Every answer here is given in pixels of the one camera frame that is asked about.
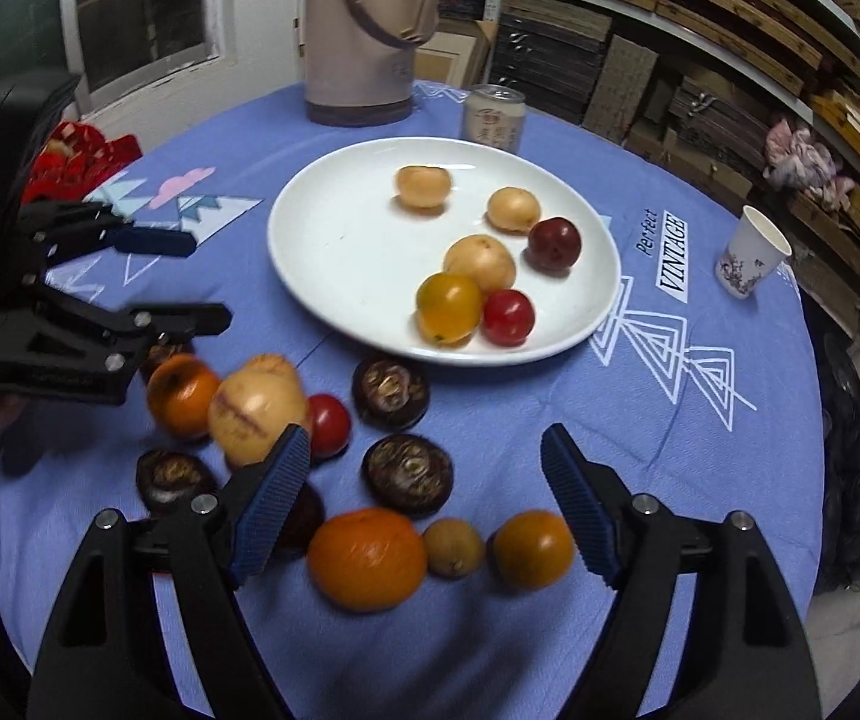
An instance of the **floral paper cup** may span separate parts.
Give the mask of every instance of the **floral paper cup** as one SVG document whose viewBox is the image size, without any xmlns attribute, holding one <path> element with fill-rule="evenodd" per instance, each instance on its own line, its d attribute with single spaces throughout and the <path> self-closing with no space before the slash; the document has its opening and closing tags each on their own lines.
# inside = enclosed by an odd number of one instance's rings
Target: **floral paper cup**
<svg viewBox="0 0 860 720">
<path fill-rule="evenodd" d="M 726 251 L 717 261 L 717 279 L 734 298 L 750 297 L 757 284 L 793 254 L 777 225 L 745 205 Z"/>
</svg>

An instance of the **white plate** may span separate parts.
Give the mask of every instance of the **white plate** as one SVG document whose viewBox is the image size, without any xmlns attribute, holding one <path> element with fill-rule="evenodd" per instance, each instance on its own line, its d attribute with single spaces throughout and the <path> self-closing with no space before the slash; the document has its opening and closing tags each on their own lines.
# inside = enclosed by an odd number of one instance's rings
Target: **white plate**
<svg viewBox="0 0 860 720">
<path fill-rule="evenodd" d="M 443 214 L 422 217 L 396 203 L 393 177 L 407 165 L 450 170 L 454 189 Z M 565 278 L 522 260 L 526 236 L 486 223 L 486 201 L 506 186 L 532 191 L 543 218 L 569 218 L 580 230 L 582 253 Z M 433 346 L 416 330 L 416 290 L 441 270 L 450 245 L 473 233 L 494 236 L 516 258 L 513 286 L 537 309 L 522 346 L 495 346 L 480 332 L 465 346 Z M 367 141 L 320 157 L 276 199 L 268 246 L 283 283 L 324 322 L 369 346 L 444 365 L 517 365 L 558 354 L 597 328 L 620 284 L 609 230 L 571 187 L 512 154 L 444 138 Z"/>
</svg>

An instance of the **small round fruit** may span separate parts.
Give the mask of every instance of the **small round fruit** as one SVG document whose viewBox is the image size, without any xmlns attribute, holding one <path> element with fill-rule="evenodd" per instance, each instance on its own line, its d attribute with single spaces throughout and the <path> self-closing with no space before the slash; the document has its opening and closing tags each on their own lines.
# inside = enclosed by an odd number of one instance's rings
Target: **small round fruit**
<svg viewBox="0 0 860 720">
<path fill-rule="evenodd" d="M 159 346 L 159 344 L 157 346 L 150 346 L 143 365 L 140 365 L 140 376 L 143 377 L 143 384 L 149 384 L 149 377 L 174 354 L 196 354 L 196 351 L 193 349 L 193 342 L 187 341 L 186 343 L 166 343 L 162 346 Z"/>
<path fill-rule="evenodd" d="M 353 405 L 369 425 L 407 430 L 430 408 L 430 382 L 412 362 L 371 357 L 353 371 Z"/>
<path fill-rule="evenodd" d="M 561 579 L 570 570 L 574 550 L 563 518 L 539 509 L 510 518 L 493 538 L 500 574 L 524 590 L 538 590 Z"/>
<path fill-rule="evenodd" d="M 292 376 L 244 367 L 226 377 L 210 403 L 210 435 L 231 469 L 265 460 L 287 425 L 313 435 L 310 404 Z"/>
<path fill-rule="evenodd" d="M 476 571 L 486 558 L 486 545 L 477 529 L 465 519 L 436 520 L 423 531 L 430 570 L 447 579 L 460 579 Z"/>
<path fill-rule="evenodd" d="M 191 354 L 174 354 L 146 383 L 146 405 L 157 423 L 180 440 L 196 440 L 209 430 L 207 410 L 220 386 L 205 362 Z"/>
<path fill-rule="evenodd" d="M 416 324 L 432 343 L 459 343 L 476 330 L 484 295 L 469 276 L 435 274 L 416 292 Z"/>
<path fill-rule="evenodd" d="M 508 290 L 516 281 L 516 263 L 507 248 L 490 235 L 460 238 L 443 258 L 444 274 L 469 276 L 484 295 Z"/>
<path fill-rule="evenodd" d="M 296 372 L 292 362 L 289 362 L 282 354 L 258 354 L 246 361 L 244 367 L 262 370 L 265 373 L 275 373 L 278 376 L 287 376 L 300 386 L 300 374 Z"/>
<path fill-rule="evenodd" d="M 311 395 L 310 413 L 313 418 L 310 455 L 313 459 L 329 460 L 345 450 L 353 428 L 345 405 L 332 395 Z"/>
<path fill-rule="evenodd" d="M 307 552 L 313 584 L 350 611 L 383 611 L 419 589 L 427 550 L 412 522 L 389 509 L 340 514 L 316 531 Z"/>
<path fill-rule="evenodd" d="M 164 517 L 184 498 L 215 493 L 217 480 L 196 455 L 153 449 L 137 461 L 136 489 L 150 514 Z"/>
<path fill-rule="evenodd" d="M 537 324 L 537 312 L 524 293 L 499 290 L 484 303 L 484 336 L 497 346 L 519 346 Z"/>
<path fill-rule="evenodd" d="M 450 172 L 443 167 L 409 165 L 396 172 L 396 191 L 407 208 L 438 208 L 452 189 Z"/>
<path fill-rule="evenodd" d="M 374 443 L 361 471 L 380 503 L 410 517 L 438 512 L 453 492 L 450 456 L 431 440 L 408 433 Z"/>
<path fill-rule="evenodd" d="M 534 224 L 527 240 L 527 258 L 544 271 L 565 271 L 580 258 L 580 230 L 567 218 L 545 218 Z"/>
<path fill-rule="evenodd" d="M 296 494 L 280 536 L 273 545 L 273 554 L 279 557 L 301 557 L 307 554 L 316 531 L 326 522 L 326 509 L 319 493 L 304 483 Z"/>
<path fill-rule="evenodd" d="M 486 203 L 486 218 L 498 230 L 528 233 L 543 214 L 540 202 L 531 191 L 503 187 L 491 194 Z"/>
</svg>

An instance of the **red tomato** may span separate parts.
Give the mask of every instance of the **red tomato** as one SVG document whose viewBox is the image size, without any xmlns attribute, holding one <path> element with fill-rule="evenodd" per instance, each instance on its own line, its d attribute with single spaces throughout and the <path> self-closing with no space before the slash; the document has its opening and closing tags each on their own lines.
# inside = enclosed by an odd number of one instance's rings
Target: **red tomato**
<svg viewBox="0 0 860 720">
<path fill-rule="evenodd" d="M 314 460 L 327 460 L 340 454 L 350 442 L 350 413 L 332 395 L 311 395 L 310 415 L 313 418 L 313 438 L 310 454 Z"/>
<path fill-rule="evenodd" d="M 496 290 L 484 304 L 484 336 L 497 346 L 519 346 L 537 323 L 534 305 L 517 290 Z"/>
</svg>

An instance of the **orange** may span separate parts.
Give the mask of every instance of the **orange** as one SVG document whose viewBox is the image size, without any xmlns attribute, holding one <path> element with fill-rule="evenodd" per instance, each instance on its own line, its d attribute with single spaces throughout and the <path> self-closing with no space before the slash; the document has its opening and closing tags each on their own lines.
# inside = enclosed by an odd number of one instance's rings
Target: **orange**
<svg viewBox="0 0 860 720">
<path fill-rule="evenodd" d="M 174 354 L 146 383 L 146 405 L 160 427 L 177 439 L 201 439 L 209 432 L 212 396 L 220 386 L 209 365 L 191 354 Z"/>
<path fill-rule="evenodd" d="M 382 611 L 417 591 L 427 573 L 427 551 L 403 514 L 360 509 L 323 523 L 310 542 L 307 567 L 332 603 Z"/>
<path fill-rule="evenodd" d="M 469 276 L 433 274 L 416 292 L 416 324 L 432 343 L 453 344 L 480 324 L 484 295 Z"/>
<path fill-rule="evenodd" d="M 513 586 L 538 590 L 570 570 L 575 546 L 559 514 L 533 509 L 505 522 L 493 538 L 493 557 Z"/>
</svg>

